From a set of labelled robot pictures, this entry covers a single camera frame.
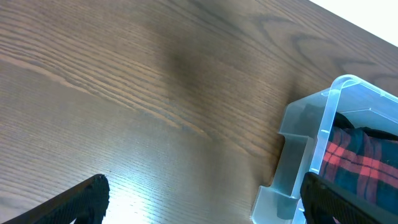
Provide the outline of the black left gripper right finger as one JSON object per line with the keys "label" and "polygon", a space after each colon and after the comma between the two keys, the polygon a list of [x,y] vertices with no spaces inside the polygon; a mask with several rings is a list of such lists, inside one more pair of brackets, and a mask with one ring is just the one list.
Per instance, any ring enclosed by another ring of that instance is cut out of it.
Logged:
{"label": "black left gripper right finger", "polygon": [[304,175],[300,195],[308,224],[397,223],[397,215],[358,198],[313,172]]}

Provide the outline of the red navy plaid shirt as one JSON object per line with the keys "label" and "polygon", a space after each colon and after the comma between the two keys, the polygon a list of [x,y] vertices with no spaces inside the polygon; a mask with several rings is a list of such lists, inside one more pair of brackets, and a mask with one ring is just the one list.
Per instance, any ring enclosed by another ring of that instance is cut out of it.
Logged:
{"label": "red navy plaid shirt", "polygon": [[397,136],[332,127],[318,175],[397,214]]}

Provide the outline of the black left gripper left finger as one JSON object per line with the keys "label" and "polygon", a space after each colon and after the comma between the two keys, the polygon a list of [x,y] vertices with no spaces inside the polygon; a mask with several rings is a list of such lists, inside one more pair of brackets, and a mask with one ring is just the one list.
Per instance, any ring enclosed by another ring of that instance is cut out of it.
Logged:
{"label": "black left gripper left finger", "polygon": [[101,224],[109,191],[106,176],[96,174],[4,224]]}

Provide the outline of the black garment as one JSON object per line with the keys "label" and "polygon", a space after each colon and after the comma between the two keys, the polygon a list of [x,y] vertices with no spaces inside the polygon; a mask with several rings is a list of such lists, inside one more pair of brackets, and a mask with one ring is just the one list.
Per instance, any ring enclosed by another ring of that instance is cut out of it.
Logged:
{"label": "black garment", "polygon": [[[333,121],[333,127],[337,127],[340,129],[354,129],[354,125],[341,113],[336,113]],[[369,127],[360,127],[364,133],[366,133],[370,137],[385,139],[389,141],[397,141],[397,136],[385,131],[380,131],[377,129],[372,129]]]}

